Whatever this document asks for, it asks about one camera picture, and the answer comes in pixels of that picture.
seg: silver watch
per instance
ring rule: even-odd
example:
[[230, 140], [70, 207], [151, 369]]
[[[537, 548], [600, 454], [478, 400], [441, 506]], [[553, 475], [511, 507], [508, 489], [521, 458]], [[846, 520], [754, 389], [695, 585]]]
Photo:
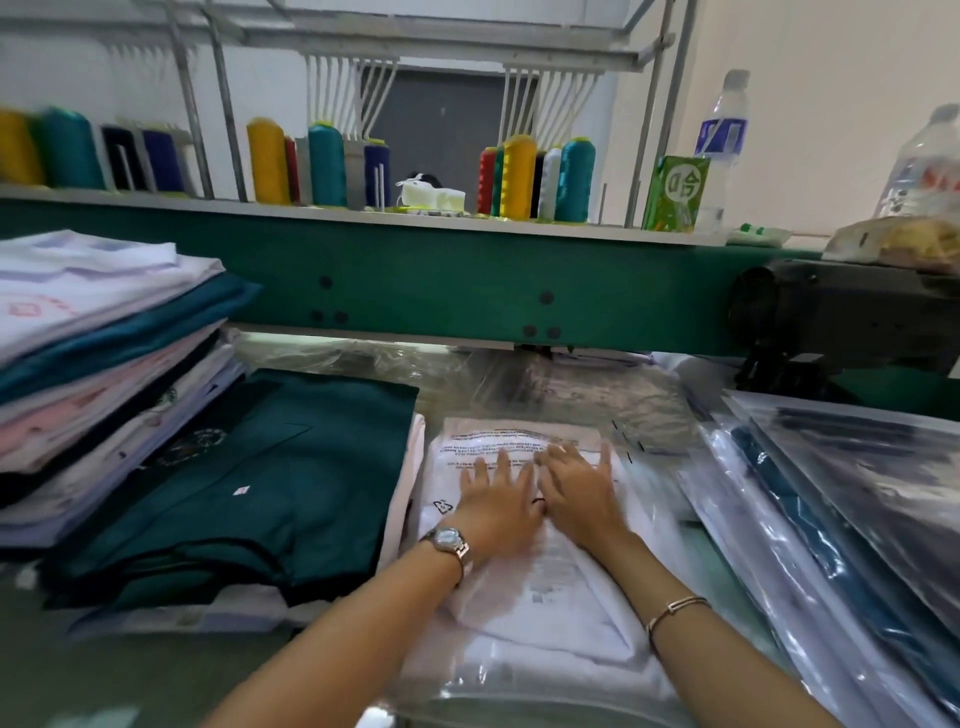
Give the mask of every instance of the silver watch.
[[423, 536], [422, 541], [429, 541], [434, 548], [443, 553], [452, 553], [460, 562], [461, 576], [463, 581], [470, 572], [473, 571], [473, 556], [470, 554], [470, 546], [460, 535], [456, 528], [446, 528], [437, 526]]

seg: metal rack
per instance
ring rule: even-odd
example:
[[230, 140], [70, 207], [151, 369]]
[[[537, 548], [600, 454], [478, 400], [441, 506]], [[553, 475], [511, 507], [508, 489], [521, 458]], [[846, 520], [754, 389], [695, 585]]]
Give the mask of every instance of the metal rack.
[[30, 35], [84, 36], [104, 43], [169, 45], [180, 75], [184, 105], [197, 155], [204, 196], [213, 198], [203, 130], [187, 65], [187, 48], [209, 44], [227, 123], [228, 143], [241, 201], [247, 201], [239, 141], [233, 118], [224, 46], [292, 50], [304, 55], [350, 58], [417, 58], [494, 61], [504, 65], [506, 83], [511, 69], [533, 73], [564, 72], [595, 77], [606, 71], [637, 73], [653, 64], [647, 106], [640, 129], [625, 228], [634, 226], [641, 186], [644, 151], [652, 126], [663, 54], [675, 42], [677, 58], [670, 79], [660, 127], [658, 156], [666, 148], [684, 62], [697, 12], [697, 0], [687, 0], [679, 42], [670, 31], [676, 0], [664, 0], [660, 33], [646, 47], [627, 47], [632, 31], [656, 0], [642, 0], [620, 28], [554, 25], [328, 12], [289, 8], [284, 0], [266, 5], [235, 5], [215, 0], [8, 0], [0, 7], [5, 32]]

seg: person's left hand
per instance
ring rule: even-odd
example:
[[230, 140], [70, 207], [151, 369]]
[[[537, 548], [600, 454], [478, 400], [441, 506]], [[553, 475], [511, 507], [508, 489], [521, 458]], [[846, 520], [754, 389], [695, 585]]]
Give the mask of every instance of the person's left hand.
[[487, 461], [478, 457], [474, 476], [460, 473], [460, 504], [442, 525], [456, 528], [468, 543], [473, 561], [480, 564], [493, 556], [510, 556], [522, 551], [534, 539], [543, 523], [544, 503], [534, 498], [534, 465], [527, 463], [510, 478], [510, 456], [501, 450], [496, 457], [493, 483]]

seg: watch face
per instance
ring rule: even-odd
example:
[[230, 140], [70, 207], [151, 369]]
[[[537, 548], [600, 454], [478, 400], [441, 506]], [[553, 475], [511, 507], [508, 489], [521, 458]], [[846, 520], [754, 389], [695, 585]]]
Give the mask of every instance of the watch face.
[[456, 548], [460, 544], [460, 534], [453, 528], [441, 528], [434, 536], [434, 542], [443, 548]]

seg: bracelet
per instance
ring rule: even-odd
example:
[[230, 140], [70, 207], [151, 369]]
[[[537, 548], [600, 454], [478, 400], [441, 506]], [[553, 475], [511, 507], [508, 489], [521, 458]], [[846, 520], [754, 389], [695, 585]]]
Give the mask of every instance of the bracelet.
[[713, 609], [712, 605], [707, 601], [703, 596], [688, 596], [686, 599], [680, 599], [675, 601], [672, 604], [667, 604], [666, 609], [664, 609], [660, 614], [650, 620], [650, 623], [647, 624], [647, 642], [650, 643], [650, 651], [653, 652], [654, 657], [659, 657], [657, 654], [657, 646], [654, 644], [654, 629], [660, 624], [660, 621], [667, 617], [673, 617], [677, 614], [683, 607], [688, 607], [691, 604], [705, 604], [710, 609]]

